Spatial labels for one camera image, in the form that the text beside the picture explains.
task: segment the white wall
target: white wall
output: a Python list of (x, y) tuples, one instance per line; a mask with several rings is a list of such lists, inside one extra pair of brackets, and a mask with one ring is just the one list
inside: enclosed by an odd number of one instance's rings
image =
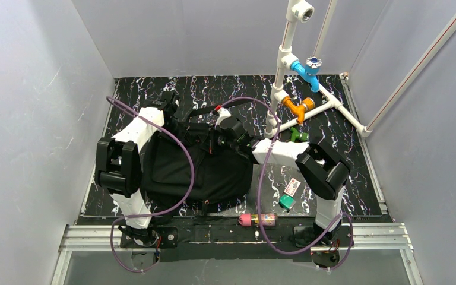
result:
[[(404, 76), (403, 66), (413, 66), (417, 52), (427, 48), (456, 12), (456, 1), (448, 1), (449, 8), (444, 2), (426, 1), (417, 11), (411, 11), (409, 1), (393, 4), (387, 22), (379, 26), (380, 38), (374, 39), (376, 47), (387, 49), (370, 46), (376, 58), (351, 75), (359, 115), (368, 120)], [(395, 8), (405, 4), (407, 9)], [(414, 32), (407, 30), (410, 35), (403, 40), (394, 27), (408, 28), (408, 13), (439, 22), (439, 27), (416, 20)], [(375, 76), (377, 70), (381, 76)], [(371, 88), (375, 91), (359, 91)], [(408, 228), (424, 283), (456, 284), (456, 33), (374, 129), (368, 149), (390, 213)]]
[[(275, 74), (286, 0), (73, 0), (119, 77)], [(293, 53), (314, 52), (329, 1), (310, 1)], [(350, 71), (387, 0), (342, 0), (322, 49), (323, 74)]]
[(70, 0), (0, 1), (0, 284), (49, 284), (113, 78)]

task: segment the black strap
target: black strap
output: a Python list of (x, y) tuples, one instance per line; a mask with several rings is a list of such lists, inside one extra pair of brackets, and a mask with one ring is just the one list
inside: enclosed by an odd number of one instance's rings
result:
[[(224, 108), (230, 108), (230, 107), (239, 106), (239, 105), (242, 105), (242, 104), (245, 104), (245, 103), (249, 103), (251, 101), (252, 101), (251, 99), (242, 99), (242, 100), (233, 101), (231, 103), (228, 103), (228, 104), (224, 105)], [(209, 106), (209, 107), (193, 110), (186, 117), (186, 121), (189, 122), (189, 120), (191, 120), (191, 118), (199, 116), (199, 115), (209, 114), (212, 111), (214, 111), (217, 108), (217, 106)]]

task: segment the bottle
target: bottle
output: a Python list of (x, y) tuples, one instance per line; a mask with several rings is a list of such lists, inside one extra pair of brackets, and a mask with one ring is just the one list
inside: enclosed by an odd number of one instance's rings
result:
[[(262, 224), (263, 226), (272, 226), (274, 227), (277, 222), (276, 213), (261, 213)], [(239, 217), (239, 224), (243, 226), (255, 226), (259, 224), (258, 214), (242, 214)]]

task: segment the green object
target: green object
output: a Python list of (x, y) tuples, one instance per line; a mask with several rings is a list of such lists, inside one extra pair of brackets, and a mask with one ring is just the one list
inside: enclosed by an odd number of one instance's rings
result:
[(296, 204), (295, 199), (293, 197), (287, 195), (287, 194), (282, 194), (282, 197), (280, 197), (280, 201), (278, 202), (282, 207), (291, 210), (293, 206)]
[(295, 142), (296, 140), (299, 141), (308, 141), (308, 134), (305, 132), (300, 132), (297, 129), (291, 127), (291, 141)]

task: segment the gray floor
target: gray floor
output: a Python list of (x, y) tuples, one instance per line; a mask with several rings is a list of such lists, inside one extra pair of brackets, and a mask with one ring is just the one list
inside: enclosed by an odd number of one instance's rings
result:
[[(132, 264), (131, 253), (119, 253)], [(152, 254), (134, 256), (145, 268)], [(162, 262), (146, 274), (125, 271), (111, 252), (73, 252), (65, 284), (410, 284), (399, 250), (351, 251), (348, 260), (331, 275), (291, 260), (193, 260)]]

